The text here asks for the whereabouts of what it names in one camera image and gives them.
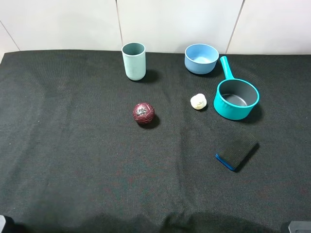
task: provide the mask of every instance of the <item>saucepan handle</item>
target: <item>saucepan handle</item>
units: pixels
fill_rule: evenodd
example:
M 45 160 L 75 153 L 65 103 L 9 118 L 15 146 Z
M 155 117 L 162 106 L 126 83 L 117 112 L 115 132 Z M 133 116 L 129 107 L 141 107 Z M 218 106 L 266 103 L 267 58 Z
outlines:
M 227 60 L 226 56 L 222 56 L 220 58 L 220 62 L 222 63 L 223 69 L 224 69 L 224 73 L 225 73 L 225 79 L 234 79 L 230 67 L 229 67 L 229 63 Z

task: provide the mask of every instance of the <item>dark red ball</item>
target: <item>dark red ball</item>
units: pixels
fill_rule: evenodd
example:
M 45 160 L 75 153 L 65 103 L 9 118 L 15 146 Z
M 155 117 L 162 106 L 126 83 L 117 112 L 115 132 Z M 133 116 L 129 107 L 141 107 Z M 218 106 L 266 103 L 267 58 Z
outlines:
M 133 117 L 138 124 L 148 124 L 154 116 L 155 109 L 148 103 L 139 103 L 133 109 Z

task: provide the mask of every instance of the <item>bowl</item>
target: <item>bowl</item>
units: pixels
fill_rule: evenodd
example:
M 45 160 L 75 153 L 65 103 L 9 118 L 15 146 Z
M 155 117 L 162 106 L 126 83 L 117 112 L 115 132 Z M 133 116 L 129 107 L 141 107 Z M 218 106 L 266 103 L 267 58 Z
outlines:
M 219 58 L 218 51 L 206 44 L 190 45 L 185 50 L 185 66 L 195 74 L 210 73 Z

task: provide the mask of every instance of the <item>teal saucepan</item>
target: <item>teal saucepan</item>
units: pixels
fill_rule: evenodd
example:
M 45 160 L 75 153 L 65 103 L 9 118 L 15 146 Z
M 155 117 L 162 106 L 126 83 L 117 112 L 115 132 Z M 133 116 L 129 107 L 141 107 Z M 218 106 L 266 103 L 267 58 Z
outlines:
M 220 61 L 225 72 L 225 80 L 218 84 L 214 108 L 224 118 L 241 120 L 247 117 L 258 103 L 259 92 L 249 82 L 233 77 L 227 57 L 221 57 Z

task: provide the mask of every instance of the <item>black sponge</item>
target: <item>black sponge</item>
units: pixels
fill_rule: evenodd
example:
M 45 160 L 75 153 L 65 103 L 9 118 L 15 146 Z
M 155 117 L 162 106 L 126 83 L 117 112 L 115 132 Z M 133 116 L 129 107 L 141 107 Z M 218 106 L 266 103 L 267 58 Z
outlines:
M 257 147 L 258 141 L 256 138 L 249 133 L 242 132 L 234 135 L 226 148 L 216 154 L 216 158 L 227 168 L 234 171 L 246 156 L 256 150 Z

